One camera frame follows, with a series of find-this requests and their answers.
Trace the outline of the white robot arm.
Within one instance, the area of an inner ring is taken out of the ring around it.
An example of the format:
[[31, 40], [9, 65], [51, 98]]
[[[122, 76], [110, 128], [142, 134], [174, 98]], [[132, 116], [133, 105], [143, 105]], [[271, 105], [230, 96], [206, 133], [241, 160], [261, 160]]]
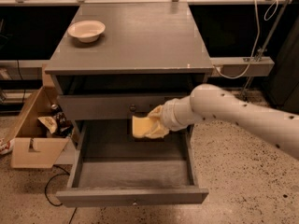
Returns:
[[189, 96], [157, 106], [149, 117], [170, 131], [214, 119], [230, 122], [299, 160], [298, 115], [246, 103], [214, 85], [199, 85]]

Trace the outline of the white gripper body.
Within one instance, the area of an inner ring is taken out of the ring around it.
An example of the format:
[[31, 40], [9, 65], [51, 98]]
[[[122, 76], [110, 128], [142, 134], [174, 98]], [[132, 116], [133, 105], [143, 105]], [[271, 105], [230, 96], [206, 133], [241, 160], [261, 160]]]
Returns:
[[188, 116], [191, 114], [188, 97], [172, 99], [163, 105], [161, 122], [170, 131], [176, 132], [190, 125]]

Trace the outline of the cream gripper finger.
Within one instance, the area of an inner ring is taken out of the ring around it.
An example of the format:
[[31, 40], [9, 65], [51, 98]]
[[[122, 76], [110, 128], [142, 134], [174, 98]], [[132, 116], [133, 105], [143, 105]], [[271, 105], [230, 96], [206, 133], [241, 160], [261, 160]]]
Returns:
[[145, 131], [145, 136], [150, 139], [164, 138], [169, 134], [169, 130], [157, 119], [148, 121], [148, 128]]
[[148, 113], [149, 118], [159, 118], [162, 115], [163, 106], [158, 105]]

